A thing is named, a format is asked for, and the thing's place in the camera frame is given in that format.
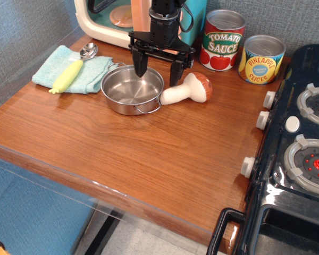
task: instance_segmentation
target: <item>stainless steel pot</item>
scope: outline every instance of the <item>stainless steel pot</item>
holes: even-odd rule
[[[100,84],[109,107],[124,115],[153,113],[160,109],[160,95],[164,88],[162,76],[152,68],[140,78],[133,65],[119,66],[110,71]]]

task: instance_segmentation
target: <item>pineapple slices can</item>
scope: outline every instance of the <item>pineapple slices can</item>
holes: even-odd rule
[[[226,71],[235,64],[246,27],[238,12],[214,10],[207,14],[200,62],[206,68]]]
[[[268,84],[275,80],[286,51],[282,40],[273,36],[255,35],[244,44],[239,75],[247,82]]]

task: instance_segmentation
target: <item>textured wallpaper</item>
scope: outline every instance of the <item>textured wallpaper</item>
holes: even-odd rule
[[[21,76],[33,60],[77,26],[73,0],[0,1],[0,104],[31,80]]]
[[[319,44],[319,0],[208,0],[207,12],[215,9],[237,11],[246,18],[244,39],[252,35],[281,38],[286,56],[303,45]]]

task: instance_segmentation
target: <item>stove knob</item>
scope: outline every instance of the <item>stove knob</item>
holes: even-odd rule
[[[265,100],[264,100],[264,107],[267,108],[268,110],[272,108],[274,97],[275,97],[274,91],[267,92]]]
[[[245,176],[245,178],[249,178],[250,174],[254,167],[255,158],[254,157],[245,157],[244,162],[241,167],[241,174]]]
[[[265,130],[269,115],[270,115],[270,112],[264,112],[264,111],[260,112],[259,118],[257,118],[257,122],[256,122],[256,127],[258,129]]]
[[[295,116],[290,116],[285,122],[285,129],[290,133],[297,132],[299,127],[300,120]]]

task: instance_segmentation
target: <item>yellow handle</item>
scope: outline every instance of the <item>yellow handle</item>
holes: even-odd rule
[[[81,67],[83,66],[82,60],[73,62],[66,70],[55,80],[52,89],[48,92],[52,94],[63,93],[77,77]]]

